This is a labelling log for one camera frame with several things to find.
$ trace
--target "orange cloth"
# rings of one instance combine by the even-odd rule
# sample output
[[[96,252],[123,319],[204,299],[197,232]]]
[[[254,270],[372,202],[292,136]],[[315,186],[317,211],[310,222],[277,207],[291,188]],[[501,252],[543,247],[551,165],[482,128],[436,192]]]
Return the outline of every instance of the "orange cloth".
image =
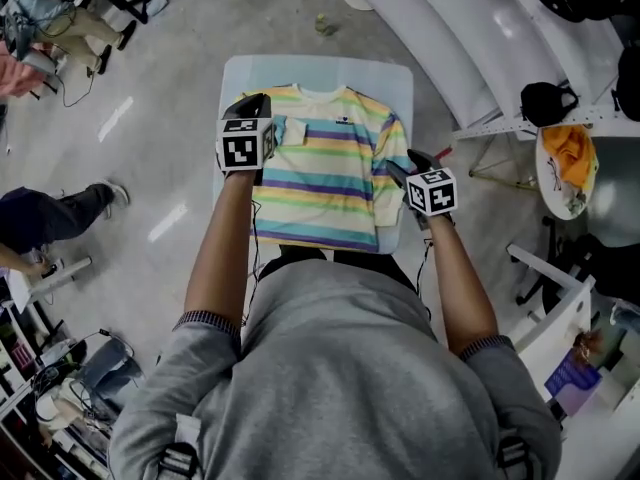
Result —
[[[556,126],[542,130],[542,144],[560,166],[560,178],[584,188],[596,156],[584,126]]]

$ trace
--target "concrete floor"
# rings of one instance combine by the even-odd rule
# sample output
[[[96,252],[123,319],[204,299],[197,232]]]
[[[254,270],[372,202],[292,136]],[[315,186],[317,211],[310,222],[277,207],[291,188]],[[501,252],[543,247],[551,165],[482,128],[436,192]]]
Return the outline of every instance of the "concrete floor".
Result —
[[[321,12],[340,26],[332,37],[314,30]],[[128,21],[121,12],[110,14],[117,28]],[[51,306],[45,304],[50,318],[63,318],[74,336],[109,328],[133,346],[143,369],[155,363],[181,314],[212,211],[223,66],[233,55],[257,53],[340,55],[406,65],[415,77],[415,147],[436,153],[452,140],[452,119],[437,91],[373,12],[354,11],[342,0],[171,0],[148,25],[138,27],[125,52],[113,54],[105,76],[74,107],[64,108],[61,94],[47,90],[39,102],[25,97],[10,104],[12,152],[0,158],[3,192],[25,185],[72,193],[108,176],[131,194],[128,209],[116,209],[110,221],[99,220],[82,237],[55,247],[67,260],[87,254],[94,260],[75,283],[55,292]],[[86,91],[84,68],[69,62],[62,76],[67,102]],[[129,97],[129,110],[100,141],[101,127]],[[444,164],[458,176],[458,230],[508,332],[526,308],[513,303],[523,272],[504,249],[511,241],[536,249],[542,203],[535,193],[468,178],[480,145],[457,144]],[[524,150],[530,153],[531,148]],[[504,143],[494,153],[496,158],[501,154],[506,154]],[[184,216],[152,240],[150,232],[180,205]],[[261,247],[262,261],[274,254],[274,248]],[[415,279],[422,248],[410,217],[404,219],[396,257]],[[424,300],[441,332],[436,283],[431,258],[423,276]]]

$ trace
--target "person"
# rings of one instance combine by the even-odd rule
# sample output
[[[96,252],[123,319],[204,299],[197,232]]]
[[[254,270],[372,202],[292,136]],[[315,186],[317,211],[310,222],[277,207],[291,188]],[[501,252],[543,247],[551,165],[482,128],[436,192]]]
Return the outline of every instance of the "person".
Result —
[[[114,426],[114,479],[552,479],[559,424],[446,216],[428,223],[448,350],[391,256],[291,246],[241,340],[254,176],[225,180],[185,312]]]
[[[42,275],[49,269],[44,254],[30,263],[23,254],[68,240],[84,233],[104,213],[111,216],[111,203],[129,204],[127,191],[108,180],[88,186],[84,191],[62,199],[18,188],[0,199],[0,271],[19,270]]]
[[[76,7],[70,0],[10,0],[17,4],[35,28],[34,41],[53,43],[91,72],[104,74],[111,47],[124,50],[136,29],[131,21],[122,32],[116,32],[101,17]],[[96,55],[86,37],[96,37],[107,43],[101,55]]]

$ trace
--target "shoe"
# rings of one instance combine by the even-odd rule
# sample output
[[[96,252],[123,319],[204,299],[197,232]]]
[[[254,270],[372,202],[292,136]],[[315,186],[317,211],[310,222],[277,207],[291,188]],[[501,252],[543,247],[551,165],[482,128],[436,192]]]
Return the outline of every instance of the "shoe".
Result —
[[[100,66],[96,71],[99,75],[104,75],[104,72],[107,70],[107,62],[109,62],[109,57],[111,57],[111,45],[108,44],[102,50],[102,54],[100,55]]]
[[[131,20],[129,24],[124,28],[124,30],[122,31],[122,39],[120,39],[120,42],[116,46],[119,51],[122,51],[126,48],[127,43],[129,42],[129,39],[131,39],[133,33],[136,31],[137,26],[138,22],[136,20]]]
[[[127,191],[124,189],[124,187],[116,185],[115,183],[111,183],[109,180],[100,180],[98,181],[98,183],[106,185],[111,189],[111,192],[113,192],[113,202],[116,205],[120,206],[121,208],[129,206],[129,194],[127,194]]]

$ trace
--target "t-shirt sleeve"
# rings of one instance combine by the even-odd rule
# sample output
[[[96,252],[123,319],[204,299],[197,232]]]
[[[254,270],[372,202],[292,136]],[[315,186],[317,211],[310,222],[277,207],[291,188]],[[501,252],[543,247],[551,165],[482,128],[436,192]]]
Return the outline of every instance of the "t-shirt sleeve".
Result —
[[[553,418],[515,350],[497,345],[465,360],[489,393],[498,423],[529,447],[535,479],[551,480],[560,465],[560,425]]]
[[[162,453],[175,439],[176,415],[191,416],[205,395],[231,380],[240,339],[226,325],[187,320],[171,333],[160,362],[114,426],[114,479],[156,478]]]
[[[373,211],[376,226],[395,226],[402,206],[404,190],[399,188],[387,171],[386,160],[392,160],[409,170],[407,137],[404,127],[394,113],[390,113],[382,125],[373,154]]]

